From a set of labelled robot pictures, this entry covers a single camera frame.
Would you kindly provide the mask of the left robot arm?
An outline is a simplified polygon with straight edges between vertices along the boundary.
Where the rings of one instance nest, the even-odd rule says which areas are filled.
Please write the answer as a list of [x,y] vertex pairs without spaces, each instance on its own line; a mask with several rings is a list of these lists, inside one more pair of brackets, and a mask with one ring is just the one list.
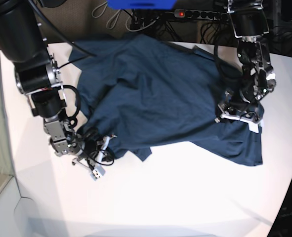
[[[275,73],[270,60],[267,40],[269,26],[261,0],[215,0],[224,9],[231,27],[221,31],[214,43],[215,65],[222,79],[230,86],[217,105],[216,122],[240,120],[259,124],[263,111],[260,101],[276,87]],[[242,64],[241,76],[227,75],[218,57],[221,37],[232,32],[238,40],[237,57]]]

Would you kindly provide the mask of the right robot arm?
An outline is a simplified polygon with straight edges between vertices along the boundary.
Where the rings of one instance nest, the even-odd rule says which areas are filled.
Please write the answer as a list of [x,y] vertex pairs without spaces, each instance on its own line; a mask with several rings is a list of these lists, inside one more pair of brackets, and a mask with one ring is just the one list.
[[110,166],[115,160],[107,150],[110,137],[99,136],[95,128],[82,135],[75,131],[80,94],[60,80],[60,67],[47,50],[37,17],[48,22],[32,0],[0,0],[0,49],[14,65],[16,86],[33,116],[43,119],[56,155],[74,155],[73,163],[85,160],[89,170]]

